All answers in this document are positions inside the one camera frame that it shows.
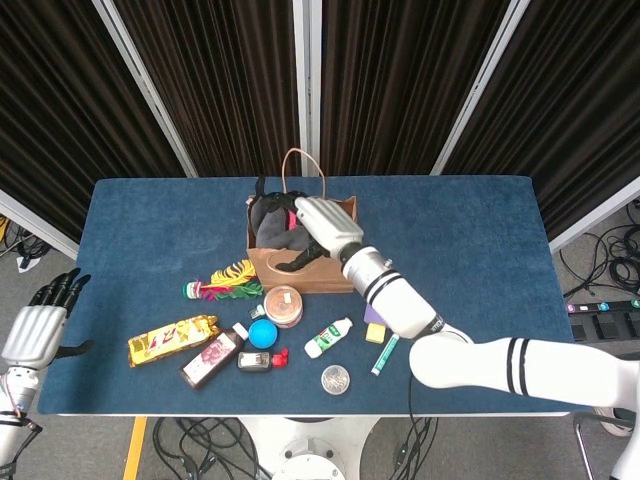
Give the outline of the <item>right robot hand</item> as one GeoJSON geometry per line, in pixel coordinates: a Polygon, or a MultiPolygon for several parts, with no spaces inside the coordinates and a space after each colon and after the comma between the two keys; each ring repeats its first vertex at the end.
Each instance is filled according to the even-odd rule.
{"type": "Polygon", "coordinates": [[[282,198],[284,206],[307,230],[311,242],[294,260],[277,264],[277,270],[297,272],[321,257],[340,259],[345,249],[362,245],[364,231],[334,201],[293,194],[283,194],[282,198]]]}

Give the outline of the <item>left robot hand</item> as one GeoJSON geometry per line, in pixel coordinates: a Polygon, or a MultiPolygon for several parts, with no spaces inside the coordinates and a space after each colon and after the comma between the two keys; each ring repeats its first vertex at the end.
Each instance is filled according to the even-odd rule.
{"type": "Polygon", "coordinates": [[[89,274],[78,277],[80,272],[74,268],[58,275],[20,309],[1,353],[9,368],[39,371],[56,359],[80,356],[93,347],[93,340],[61,345],[71,312],[91,279],[89,274]]]}

